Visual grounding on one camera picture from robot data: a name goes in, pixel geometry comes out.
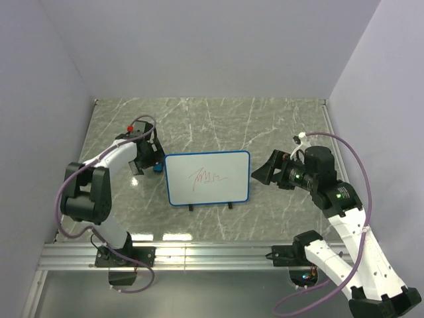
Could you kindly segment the blue framed whiteboard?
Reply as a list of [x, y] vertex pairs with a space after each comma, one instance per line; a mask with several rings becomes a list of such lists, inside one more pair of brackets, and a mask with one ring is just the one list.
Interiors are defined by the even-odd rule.
[[174, 207], [249, 200], [251, 155], [246, 150], [168, 154], [164, 168]]

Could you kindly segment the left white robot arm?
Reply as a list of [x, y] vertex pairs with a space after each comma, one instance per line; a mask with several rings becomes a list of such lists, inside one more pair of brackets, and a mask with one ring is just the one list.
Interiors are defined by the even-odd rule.
[[139, 117], [100, 154], [82, 163], [70, 163], [56, 196], [55, 218], [60, 222], [59, 214], [63, 214], [75, 222], [85, 223], [86, 227], [73, 235], [61, 225], [59, 231], [69, 239], [76, 239], [91, 230], [112, 249], [112, 261], [118, 266], [129, 265], [134, 258], [133, 241], [129, 232], [111, 216], [111, 179], [126, 165], [135, 176], [143, 175], [149, 168], [160, 173], [164, 159], [156, 123]]

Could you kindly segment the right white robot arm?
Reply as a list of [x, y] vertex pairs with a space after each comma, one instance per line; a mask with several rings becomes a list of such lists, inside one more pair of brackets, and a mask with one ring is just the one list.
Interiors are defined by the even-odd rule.
[[294, 238], [293, 259], [301, 265], [316, 265], [341, 287], [353, 317], [401, 317], [421, 302], [418, 290], [407, 286], [388, 262], [366, 225], [358, 194], [338, 179], [335, 158], [327, 147], [307, 148], [303, 161], [274, 150], [251, 176], [265, 185], [275, 183], [280, 189], [299, 187], [309, 192], [355, 264], [349, 266], [316, 231]]

